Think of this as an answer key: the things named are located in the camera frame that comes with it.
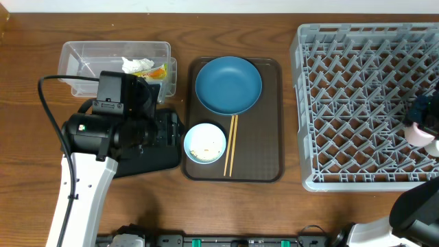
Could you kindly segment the pink plastic cup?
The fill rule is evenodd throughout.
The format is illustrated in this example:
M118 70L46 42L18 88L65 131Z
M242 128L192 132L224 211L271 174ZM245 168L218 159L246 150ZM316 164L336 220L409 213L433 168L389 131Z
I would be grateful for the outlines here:
M404 128L404 136L405 140L415 147L425 147L435 139L434 135L420 130L416 122Z

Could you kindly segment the yellow green snack wrapper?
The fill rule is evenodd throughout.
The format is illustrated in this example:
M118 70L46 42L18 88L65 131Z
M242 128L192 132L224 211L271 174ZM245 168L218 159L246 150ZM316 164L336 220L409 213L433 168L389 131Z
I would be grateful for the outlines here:
M162 64L159 67L148 69L146 71L135 72L133 75L145 79L147 82L155 80L164 80L167 77L167 65Z

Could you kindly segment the dark blue plate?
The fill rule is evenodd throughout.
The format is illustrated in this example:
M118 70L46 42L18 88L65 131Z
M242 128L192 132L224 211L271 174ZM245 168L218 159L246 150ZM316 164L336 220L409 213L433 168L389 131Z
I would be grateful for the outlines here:
M252 108L263 89L262 77L248 60L224 56L207 62L195 79L200 103L218 115L240 115Z

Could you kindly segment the white napkin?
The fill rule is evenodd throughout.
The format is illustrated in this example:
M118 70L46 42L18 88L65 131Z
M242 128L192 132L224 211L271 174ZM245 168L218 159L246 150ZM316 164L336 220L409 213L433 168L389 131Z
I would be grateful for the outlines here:
M140 71L146 71L154 66L154 61L147 58L140 60L128 60L127 58L122 57L122 60L122 70L124 73L136 73Z

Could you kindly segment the pale green plastic cup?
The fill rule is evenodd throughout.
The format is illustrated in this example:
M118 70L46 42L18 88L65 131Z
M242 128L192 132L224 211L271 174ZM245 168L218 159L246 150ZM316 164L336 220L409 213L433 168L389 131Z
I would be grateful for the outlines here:
M424 147L425 151L433 156L439 157L439 140L434 140Z

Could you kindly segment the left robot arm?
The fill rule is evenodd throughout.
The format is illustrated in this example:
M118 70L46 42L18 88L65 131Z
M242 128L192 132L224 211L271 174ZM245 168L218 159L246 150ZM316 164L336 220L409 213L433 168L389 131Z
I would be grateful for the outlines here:
M102 71L97 96L58 125L38 81L38 96L63 153L61 184L48 246L94 246L115 178L176 167L185 127L176 111L157 109L160 85Z

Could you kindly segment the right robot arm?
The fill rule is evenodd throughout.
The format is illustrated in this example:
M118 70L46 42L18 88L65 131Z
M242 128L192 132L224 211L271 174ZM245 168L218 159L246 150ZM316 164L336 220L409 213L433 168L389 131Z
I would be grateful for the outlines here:
M418 96L403 120L405 140L438 157L438 87ZM437 246L438 178L402 193L390 215L367 224L349 224L332 246Z

